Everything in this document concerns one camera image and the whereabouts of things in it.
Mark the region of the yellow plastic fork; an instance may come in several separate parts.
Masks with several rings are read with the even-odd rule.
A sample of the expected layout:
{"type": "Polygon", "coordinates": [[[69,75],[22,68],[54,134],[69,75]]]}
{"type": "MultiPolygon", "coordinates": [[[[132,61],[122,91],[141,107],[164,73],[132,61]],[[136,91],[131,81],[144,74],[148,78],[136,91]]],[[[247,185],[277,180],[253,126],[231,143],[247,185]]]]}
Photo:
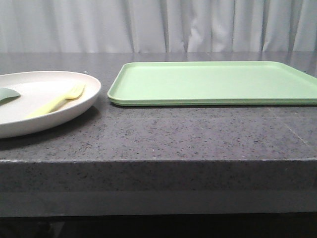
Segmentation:
{"type": "Polygon", "coordinates": [[[76,84],[70,90],[65,92],[64,94],[57,96],[56,98],[52,99],[50,102],[46,103],[45,105],[39,107],[32,113],[30,113],[26,119],[39,117],[48,113],[53,112],[55,109],[58,109],[62,104],[64,104],[68,100],[74,100],[79,98],[85,89],[84,84],[76,84]]]}

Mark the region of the white round plate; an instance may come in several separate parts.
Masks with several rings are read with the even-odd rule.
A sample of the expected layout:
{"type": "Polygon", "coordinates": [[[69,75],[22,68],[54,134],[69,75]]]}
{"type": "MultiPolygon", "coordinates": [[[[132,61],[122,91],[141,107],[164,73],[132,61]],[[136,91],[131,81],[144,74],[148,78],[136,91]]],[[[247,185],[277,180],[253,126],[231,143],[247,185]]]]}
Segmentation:
{"type": "Polygon", "coordinates": [[[1,75],[0,87],[19,93],[0,102],[0,137],[10,138],[53,128],[83,114],[96,101],[101,83],[94,77],[67,71],[34,71],[1,75]],[[51,113],[29,117],[41,106],[83,84],[80,97],[65,100],[51,113]]]}

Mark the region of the light green serving tray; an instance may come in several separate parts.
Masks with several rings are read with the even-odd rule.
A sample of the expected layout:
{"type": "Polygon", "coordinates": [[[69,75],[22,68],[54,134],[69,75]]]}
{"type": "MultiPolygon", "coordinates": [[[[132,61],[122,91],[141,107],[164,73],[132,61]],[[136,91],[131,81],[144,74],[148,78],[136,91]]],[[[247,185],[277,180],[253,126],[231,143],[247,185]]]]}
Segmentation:
{"type": "Polygon", "coordinates": [[[275,61],[132,62],[107,95],[120,106],[314,105],[317,80],[275,61]]]}

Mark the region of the green plastic knife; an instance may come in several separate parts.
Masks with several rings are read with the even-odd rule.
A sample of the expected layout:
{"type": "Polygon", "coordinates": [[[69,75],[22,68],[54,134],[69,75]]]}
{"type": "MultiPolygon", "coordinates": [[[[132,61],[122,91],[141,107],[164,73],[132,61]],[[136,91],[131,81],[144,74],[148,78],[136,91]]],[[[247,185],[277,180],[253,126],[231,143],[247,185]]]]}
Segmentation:
{"type": "Polygon", "coordinates": [[[21,96],[20,93],[13,89],[9,88],[1,88],[0,89],[0,104],[4,105],[6,103],[9,103],[21,96]]]}

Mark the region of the white curtain backdrop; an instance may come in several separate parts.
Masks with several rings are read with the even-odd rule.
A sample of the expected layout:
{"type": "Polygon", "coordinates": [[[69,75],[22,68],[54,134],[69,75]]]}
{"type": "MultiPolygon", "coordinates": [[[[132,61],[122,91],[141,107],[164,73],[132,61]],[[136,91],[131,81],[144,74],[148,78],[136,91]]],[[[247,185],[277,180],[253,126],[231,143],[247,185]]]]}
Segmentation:
{"type": "Polygon", "coordinates": [[[3,53],[314,51],[314,0],[3,0],[3,53]]]}

